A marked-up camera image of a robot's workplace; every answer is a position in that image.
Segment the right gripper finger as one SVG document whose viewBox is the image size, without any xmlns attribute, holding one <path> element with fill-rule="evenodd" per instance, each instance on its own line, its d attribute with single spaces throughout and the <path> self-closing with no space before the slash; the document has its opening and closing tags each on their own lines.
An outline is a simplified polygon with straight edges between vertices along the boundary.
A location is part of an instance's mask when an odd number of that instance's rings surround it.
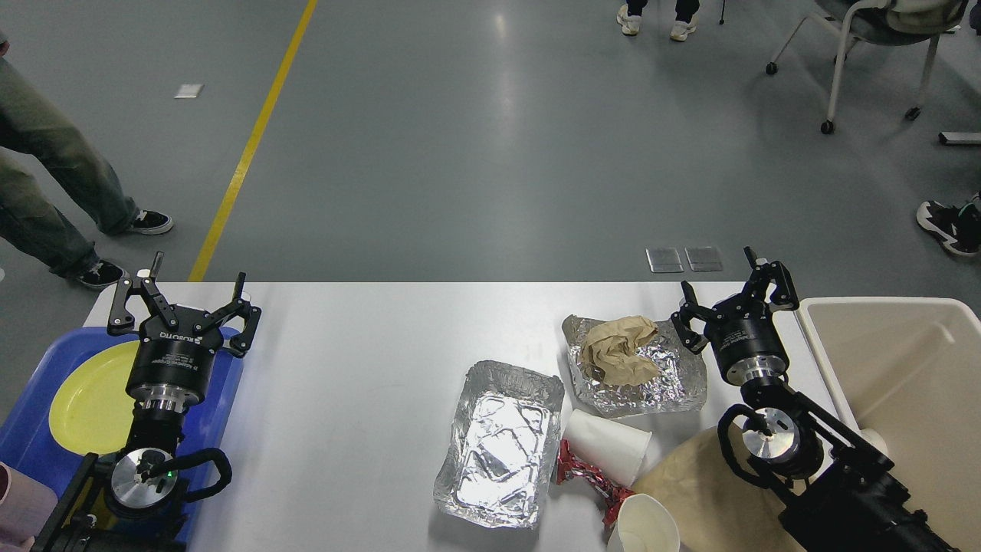
<svg viewBox="0 0 981 552">
<path fill-rule="evenodd" d="M 705 324 L 721 321 L 721 312 L 715 308 L 705 307 L 697 302 L 694 287 L 687 281 L 681 282 L 683 301 L 679 310 L 671 315 L 671 322 L 677 336 L 684 346 L 693 354 L 701 354 L 709 344 L 709 339 L 691 328 L 691 321 L 700 320 Z"/>
<path fill-rule="evenodd" d="M 767 261 L 751 247 L 743 249 L 751 266 L 742 290 L 743 315 L 771 315 L 799 309 L 799 297 L 788 269 L 781 261 Z"/>
</svg>

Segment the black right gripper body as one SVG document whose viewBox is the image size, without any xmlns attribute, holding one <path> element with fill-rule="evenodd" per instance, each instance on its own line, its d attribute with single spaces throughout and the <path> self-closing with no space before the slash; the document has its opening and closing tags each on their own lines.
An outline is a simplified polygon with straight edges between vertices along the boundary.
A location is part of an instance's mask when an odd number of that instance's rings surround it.
<svg viewBox="0 0 981 552">
<path fill-rule="evenodd" d="M 720 375 L 733 386 L 787 373 L 789 358 L 771 314 L 737 314 L 705 323 Z"/>
</svg>

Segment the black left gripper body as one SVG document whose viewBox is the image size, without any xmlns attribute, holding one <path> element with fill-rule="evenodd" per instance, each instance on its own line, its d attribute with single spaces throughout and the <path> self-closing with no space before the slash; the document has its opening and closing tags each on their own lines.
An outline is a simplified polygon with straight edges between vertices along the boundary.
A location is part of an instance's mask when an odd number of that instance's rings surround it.
<svg viewBox="0 0 981 552">
<path fill-rule="evenodd" d="M 140 342 L 126 382 L 126 394 L 145 402 L 153 388 L 171 386 L 181 389 L 186 405 L 204 402 L 216 354 L 225 342 L 221 330 L 213 328 L 193 336 L 162 326 L 143 326 L 138 336 Z"/>
</svg>

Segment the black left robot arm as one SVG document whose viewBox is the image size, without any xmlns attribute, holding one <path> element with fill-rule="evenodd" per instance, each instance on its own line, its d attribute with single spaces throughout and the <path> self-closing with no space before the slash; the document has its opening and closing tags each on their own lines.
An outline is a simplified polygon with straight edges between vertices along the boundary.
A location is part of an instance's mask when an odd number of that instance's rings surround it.
<svg viewBox="0 0 981 552">
<path fill-rule="evenodd" d="M 138 347 L 126 394 L 133 421 L 126 442 L 107 455 L 88 453 L 35 539 L 34 551 L 183 551 L 185 508 L 223 491 L 234 472 L 216 447 L 179 454 L 183 424 L 206 402 L 216 360 L 249 352 L 261 310 L 243 296 L 245 273 L 218 310 L 169 303 L 149 268 L 120 279 L 107 332 L 134 334 Z"/>
</svg>

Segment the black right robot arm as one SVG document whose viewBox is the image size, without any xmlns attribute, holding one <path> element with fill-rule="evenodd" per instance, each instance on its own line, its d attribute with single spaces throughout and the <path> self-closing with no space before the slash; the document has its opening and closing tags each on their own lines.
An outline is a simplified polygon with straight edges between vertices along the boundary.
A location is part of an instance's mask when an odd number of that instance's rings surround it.
<svg viewBox="0 0 981 552">
<path fill-rule="evenodd" d="M 789 385 L 789 356 L 775 328 L 778 311 L 798 310 L 788 269 L 745 247 L 751 272 L 743 289 L 713 307 L 682 283 L 671 315 L 692 353 L 711 347 L 722 380 L 742 401 L 716 427 L 723 460 L 735 476 L 783 503 L 778 520 L 807 551 L 950 551 L 910 511 L 910 492 L 894 463 L 838 417 Z"/>
</svg>

